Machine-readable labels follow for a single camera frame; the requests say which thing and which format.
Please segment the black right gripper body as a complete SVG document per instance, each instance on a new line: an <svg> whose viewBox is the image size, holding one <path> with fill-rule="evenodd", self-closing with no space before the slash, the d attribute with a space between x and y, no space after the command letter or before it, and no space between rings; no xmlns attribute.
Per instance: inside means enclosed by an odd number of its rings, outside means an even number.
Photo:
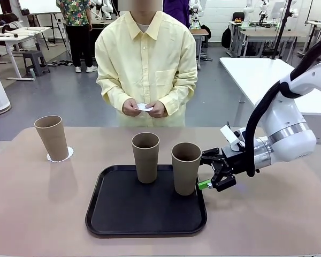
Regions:
<svg viewBox="0 0 321 257"><path fill-rule="evenodd" d="M246 171L244 146L213 148L212 156L215 158L212 168L217 177L237 175Z"/></svg>

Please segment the person's left hand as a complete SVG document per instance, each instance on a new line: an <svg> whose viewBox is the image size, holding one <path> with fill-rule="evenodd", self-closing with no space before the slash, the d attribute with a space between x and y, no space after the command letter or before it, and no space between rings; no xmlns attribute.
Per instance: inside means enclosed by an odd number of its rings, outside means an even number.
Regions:
<svg viewBox="0 0 321 257"><path fill-rule="evenodd" d="M154 101L147 105L147 108L151 108L148 114L153 118L167 117L167 111L164 104L161 101Z"/></svg>

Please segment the person's right hand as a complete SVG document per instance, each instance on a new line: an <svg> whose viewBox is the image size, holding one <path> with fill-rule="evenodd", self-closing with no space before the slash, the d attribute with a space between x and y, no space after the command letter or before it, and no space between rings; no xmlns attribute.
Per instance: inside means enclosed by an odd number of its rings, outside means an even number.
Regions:
<svg viewBox="0 0 321 257"><path fill-rule="evenodd" d="M141 113L141 110L134 99L127 99L123 104L122 112L126 116L136 117Z"/></svg>

